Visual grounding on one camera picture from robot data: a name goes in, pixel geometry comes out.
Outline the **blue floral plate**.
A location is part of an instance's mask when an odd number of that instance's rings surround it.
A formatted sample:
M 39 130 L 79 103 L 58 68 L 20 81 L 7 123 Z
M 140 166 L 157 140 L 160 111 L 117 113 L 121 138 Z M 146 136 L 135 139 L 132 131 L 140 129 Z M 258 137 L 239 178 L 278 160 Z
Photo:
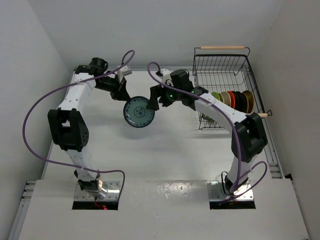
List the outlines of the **blue floral plate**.
M 143 96 L 132 97 L 123 107 L 125 121 L 134 128 L 145 128 L 151 124 L 155 111 L 147 109 L 149 100 Z

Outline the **lime green plate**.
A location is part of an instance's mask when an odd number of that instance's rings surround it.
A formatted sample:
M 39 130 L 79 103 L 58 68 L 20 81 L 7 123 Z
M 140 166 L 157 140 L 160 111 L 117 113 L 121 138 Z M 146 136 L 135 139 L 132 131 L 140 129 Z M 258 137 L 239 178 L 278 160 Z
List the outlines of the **lime green plate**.
M 220 102 L 222 102 L 222 98 L 220 96 L 220 94 L 218 92 L 212 92 L 211 95 L 216 98 L 217 100 L 219 100 Z

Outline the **cream plate with calligraphy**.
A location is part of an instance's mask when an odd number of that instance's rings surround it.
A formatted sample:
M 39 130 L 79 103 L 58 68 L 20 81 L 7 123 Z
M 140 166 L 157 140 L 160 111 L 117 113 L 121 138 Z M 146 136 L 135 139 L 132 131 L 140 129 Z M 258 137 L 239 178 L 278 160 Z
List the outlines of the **cream plate with calligraphy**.
M 230 107 L 231 106 L 231 98 L 230 98 L 228 92 L 223 91 L 223 92 L 220 92 L 219 95 L 222 98 L 222 102 Z

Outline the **cream plate black blotch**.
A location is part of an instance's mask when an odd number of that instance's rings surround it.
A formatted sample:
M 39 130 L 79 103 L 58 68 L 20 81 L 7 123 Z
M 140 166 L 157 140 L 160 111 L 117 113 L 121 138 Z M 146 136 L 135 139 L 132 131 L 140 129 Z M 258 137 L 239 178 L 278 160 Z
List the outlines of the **cream plate black blotch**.
M 225 91 L 224 93 L 224 101 L 225 104 L 228 104 L 231 108 L 235 108 L 235 96 L 230 91 Z

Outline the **orange plate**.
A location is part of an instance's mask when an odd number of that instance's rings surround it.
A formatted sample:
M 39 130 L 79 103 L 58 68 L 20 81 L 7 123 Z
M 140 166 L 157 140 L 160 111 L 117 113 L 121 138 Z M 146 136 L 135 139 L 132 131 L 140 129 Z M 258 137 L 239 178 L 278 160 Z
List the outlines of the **orange plate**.
M 236 110 L 237 109 L 236 95 L 233 91 L 228 91 L 228 94 L 230 96 L 230 106 Z

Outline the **yellow patterned plate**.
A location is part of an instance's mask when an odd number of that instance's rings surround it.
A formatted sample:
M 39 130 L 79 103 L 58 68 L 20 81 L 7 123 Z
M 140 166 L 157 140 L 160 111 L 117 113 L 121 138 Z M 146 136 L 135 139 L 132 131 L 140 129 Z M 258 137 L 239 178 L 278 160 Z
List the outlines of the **yellow patterned plate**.
M 249 90 L 245 90 L 243 94 L 246 96 L 247 99 L 247 113 L 250 114 L 254 108 L 254 95 Z
M 248 113 L 248 105 L 249 105 L 248 98 L 243 92 L 240 93 L 240 97 L 242 99 L 242 108 L 241 108 L 242 112 Z

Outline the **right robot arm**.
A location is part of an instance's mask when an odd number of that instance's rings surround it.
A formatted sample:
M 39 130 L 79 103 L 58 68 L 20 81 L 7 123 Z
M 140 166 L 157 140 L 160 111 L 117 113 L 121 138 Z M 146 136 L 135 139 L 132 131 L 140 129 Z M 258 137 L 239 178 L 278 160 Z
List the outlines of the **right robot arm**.
M 150 89 L 147 108 L 157 111 L 174 102 L 204 114 L 231 133 L 233 162 L 224 179 L 225 189 L 233 194 L 248 178 L 253 162 L 268 143 L 262 118 L 228 106 L 201 86 L 195 87 L 184 69 L 160 69 L 150 77 L 157 85 Z

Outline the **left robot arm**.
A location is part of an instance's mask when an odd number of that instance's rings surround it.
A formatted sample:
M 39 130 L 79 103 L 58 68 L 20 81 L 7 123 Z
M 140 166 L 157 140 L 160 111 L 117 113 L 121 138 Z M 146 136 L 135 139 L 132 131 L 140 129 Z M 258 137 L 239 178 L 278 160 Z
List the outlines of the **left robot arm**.
M 90 93 L 97 88 L 110 93 L 116 101 L 128 101 L 125 76 L 132 73 L 128 66 L 117 71 L 115 77 L 104 76 L 108 63 L 98 57 L 88 65 L 79 65 L 73 72 L 67 94 L 57 109 L 49 110 L 47 117 L 52 140 L 69 156 L 75 168 L 80 189 L 95 199 L 103 199 L 108 190 L 98 172 L 93 172 L 87 152 L 89 130 L 82 117 Z

